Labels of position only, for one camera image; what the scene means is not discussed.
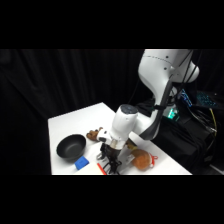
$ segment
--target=white table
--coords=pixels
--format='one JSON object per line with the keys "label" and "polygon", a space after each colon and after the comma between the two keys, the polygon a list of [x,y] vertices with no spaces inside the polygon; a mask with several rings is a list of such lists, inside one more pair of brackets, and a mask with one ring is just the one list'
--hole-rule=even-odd
{"label": "white table", "polygon": [[[72,175],[77,172],[74,162],[68,162],[61,159],[56,148],[61,140],[72,134],[81,134],[86,136],[90,130],[103,127],[110,130],[114,119],[114,111],[104,103],[90,106],[72,113],[48,120],[50,136],[50,154],[51,169],[53,175]],[[138,148],[150,152],[153,156],[158,156],[155,161],[155,167],[146,171],[140,171],[132,164],[126,165],[125,160],[130,155],[130,150],[122,150],[119,160],[122,166],[119,168],[121,175],[191,175],[186,169],[154,145],[151,141],[144,141],[134,133],[130,134],[130,139],[137,144]],[[99,162],[96,156],[100,153],[102,143],[93,142],[87,139],[84,157],[91,162]]]}

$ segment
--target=black background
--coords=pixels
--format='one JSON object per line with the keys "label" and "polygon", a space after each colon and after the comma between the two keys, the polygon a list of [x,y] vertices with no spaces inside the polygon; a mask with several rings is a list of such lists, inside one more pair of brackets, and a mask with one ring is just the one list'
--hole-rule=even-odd
{"label": "black background", "polygon": [[[49,118],[104,102],[127,103],[144,49],[1,49],[0,172],[50,174]],[[200,90],[224,95],[224,49],[205,49]],[[142,84],[132,104],[151,97]]]}

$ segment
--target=cable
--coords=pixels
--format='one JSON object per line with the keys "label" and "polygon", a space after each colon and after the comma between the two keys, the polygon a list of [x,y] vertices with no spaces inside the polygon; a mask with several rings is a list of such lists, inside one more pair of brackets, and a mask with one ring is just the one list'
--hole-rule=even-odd
{"label": "cable", "polygon": [[182,81],[182,83],[181,83],[181,86],[184,84],[184,81],[185,81],[185,79],[186,79],[186,76],[187,76],[187,73],[188,73],[188,70],[189,70],[189,67],[190,67],[190,64],[191,64],[191,60],[192,60],[193,54],[191,55],[190,61],[189,61],[188,65],[187,65],[187,70],[186,70],[186,73],[185,73],[185,75],[184,75],[184,79],[183,79],[183,81]]}
{"label": "cable", "polygon": [[185,78],[183,79],[183,82],[182,82],[182,84],[181,84],[181,86],[180,86],[180,88],[179,88],[179,91],[177,92],[177,96],[179,95],[179,93],[182,91],[182,89],[184,88],[184,86],[190,81],[190,79],[191,79],[192,76],[194,75],[194,72],[195,72],[196,68],[198,67],[198,64],[199,64],[199,62],[200,62],[200,60],[201,60],[202,52],[203,52],[203,49],[201,49],[201,53],[200,53],[200,56],[199,56],[199,58],[198,58],[198,61],[197,61],[197,63],[195,64],[194,70],[192,71],[192,73],[191,73],[191,75],[189,76],[188,80],[184,83]]}
{"label": "cable", "polygon": [[133,99],[133,97],[134,97],[134,95],[135,95],[135,93],[136,93],[136,90],[137,90],[137,88],[138,88],[138,84],[139,84],[139,82],[140,82],[140,79],[138,78],[138,82],[137,82],[137,84],[136,84],[136,86],[135,86],[134,93],[132,94],[132,96],[131,96],[131,98],[130,98],[128,104],[131,103],[131,101],[132,101],[132,99]]}
{"label": "cable", "polygon": [[211,111],[211,114],[212,114],[212,117],[213,117],[213,120],[214,120],[214,125],[215,125],[215,130],[216,130],[215,137],[216,137],[217,132],[218,132],[217,123],[216,123],[216,120],[215,120],[215,115],[214,115],[213,110],[211,108],[210,108],[210,111]]}
{"label": "cable", "polygon": [[188,55],[184,58],[184,60],[180,63],[179,67],[185,62],[185,60],[188,58],[188,56],[191,54],[191,52],[194,50],[191,50]]}
{"label": "cable", "polygon": [[203,52],[203,49],[201,49],[201,53],[200,53],[200,56],[198,58],[198,61],[197,61],[196,65],[195,65],[195,68],[194,68],[193,72],[191,73],[189,79],[187,80],[186,84],[190,81],[191,77],[194,75],[194,72],[195,72],[196,68],[198,67],[198,64],[201,60],[202,52]]}

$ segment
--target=black cable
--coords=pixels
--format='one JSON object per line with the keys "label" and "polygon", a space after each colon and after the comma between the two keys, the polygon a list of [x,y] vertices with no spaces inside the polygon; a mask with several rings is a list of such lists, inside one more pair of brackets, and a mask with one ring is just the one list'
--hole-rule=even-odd
{"label": "black cable", "polygon": [[201,60],[202,52],[203,52],[203,49],[201,49],[201,53],[200,53],[200,56],[198,58],[197,64],[195,65],[195,68],[194,68],[193,72],[191,73],[190,77],[188,78],[186,84],[190,81],[191,77],[194,75],[194,72],[195,72],[196,68],[198,67],[198,64]]}
{"label": "black cable", "polygon": [[187,73],[188,73],[188,70],[189,70],[191,61],[192,61],[193,54],[191,55],[190,61],[189,61],[188,65],[187,65],[187,70],[186,70],[186,73],[185,73],[185,75],[184,75],[184,78],[183,78],[183,81],[182,81],[182,83],[181,83],[181,86],[184,85],[184,81],[185,81],[185,79],[186,79],[186,76],[187,76]]}
{"label": "black cable", "polygon": [[140,79],[138,78],[138,82],[137,82],[137,84],[136,84],[135,90],[134,90],[134,92],[133,92],[133,94],[132,94],[132,96],[131,96],[131,98],[130,98],[128,104],[131,103],[131,101],[132,101],[132,99],[133,99],[133,97],[134,97],[134,95],[135,95],[135,93],[136,93],[136,90],[137,90],[137,88],[138,88],[138,84],[139,84],[139,82],[140,82]]}
{"label": "black cable", "polygon": [[195,64],[194,70],[192,71],[192,73],[191,73],[191,75],[189,76],[189,78],[188,78],[188,80],[186,81],[186,83],[184,83],[184,81],[185,81],[185,78],[184,78],[184,80],[183,80],[183,82],[182,82],[182,84],[181,84],[181,86],[180,86],[180,89],[179,89],[177,95],[182,91],[182,89],[185,87],[185,85],[190,81],[190,79],[191,79],[192,76],[194,75],[194,72],[195,72],[195,70],[197,69],[198,64],[199,64],[199,62],[200,62],[200,60],[201,60],[202,51],[203,51],[203,49],[201,49],[201,53],[200,53],[200,56],[199,56],[199,58],[198,58],[197,63]]}
{"label": "black cable", "polygon": [[185,60],[188,58],[188,56],[191,54],[191,52],[194,50],[191,50],[188,55],[184,58],[184,60],[180,63],[179,67],[185,62]]}

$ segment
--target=small object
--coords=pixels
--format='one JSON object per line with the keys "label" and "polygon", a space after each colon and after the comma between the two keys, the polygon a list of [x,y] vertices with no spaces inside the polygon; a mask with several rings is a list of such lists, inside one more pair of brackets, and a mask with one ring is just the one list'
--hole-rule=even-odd
{"label": "small object", "polygon": [[84,156],[82,156],[79,160],[77,160],[75,162],[75,166],[76,166],[77,170],[81,170],[88,164],[89,164],[89,161]]}
{"label": "small object", "polygon": [[99,163],[90,163],[74,175],[107,175]]}
{"label": "small object", "polygon": [[135,157],[131,154],[126,158],[126,165],[128,165],[132,160],[134,160]]}
{"label": "small object", "polygon": [[139,170],[154,167],[155,160],[158,159],[158,157],[152,156],[150,153],[141,149],[134,150],[131,154],[135,157],[135,159],[132,160],[132,164]]}
{"label": "small object", "polygon": [[92,141],[97,141],[97,135],[102,129],[103,128],[99,128],[99,131],[98,130],[90,131],[89,133],[86,134],[86,137]]}
{"label": "small object", "polygon": [[71,135],[63,139],[58,147],[57,154],[63,159],[78,160],[85,151],[86,139],[82,135]]}

